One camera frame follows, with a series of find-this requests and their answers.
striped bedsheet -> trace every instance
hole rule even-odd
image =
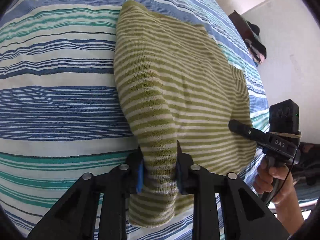
[[[125,1],[15,0],[0,19],[0,204],[24,235],[83,173],[108,172],[137,148],[113,76]],[[214,0],[135,1],[204,25],[244,73],[254,127],[268,128],[258,71]],[[253,174],[254,164],[242,176]],[[160,228],[127,225],[128,239],[190,239],[191,229],[192,211]]]

forearm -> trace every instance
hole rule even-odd
[[[289,234],[293,235],[304,222],[296,191],[293,190],[281,203],[275,206],[279,221]]]

green and white striped garment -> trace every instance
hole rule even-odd
[[[174,182],[177,140],[211,172],[239,173],[256,143],[231,133],[230,119],[252,125],[241,70],[229,65],[202,25],[124,3],[116,26],[114,74],[119,100],[148,170],[132,196],[133,225],[156,227],[190,208]]]

screw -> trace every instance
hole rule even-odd
[[[88,180],[88,179],[91,179],[92,178],[92,174],[89,173],[89,172],[86,172],[82,175],[82,179],[84,180]]]
[[[198,164],[192,164],[192,165],[190,166],[190,168],[191,168],[193,171],[199,171],[200,166],[199,166]]]
[[[236,178],[238,178],[238,175],[235,174],[234,172],[230,172],[230,173],[228,173],[228,178],[229,179],[236,179]]]
[[[126,171],[127,169],[129,169],[129,165],[128,165],[128,164],[121,164],[121,165],[119,166],[119,169],[120,169],[121,171]]]

pile of clothes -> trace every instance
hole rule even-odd
[[[267,49],[261,44],[259,27],[255,24],[251,24],[250,22],[247,23],[253,31],[254,38],[245,39],[244,43],[246,44],[255,65],[258,66],[267,58]]]

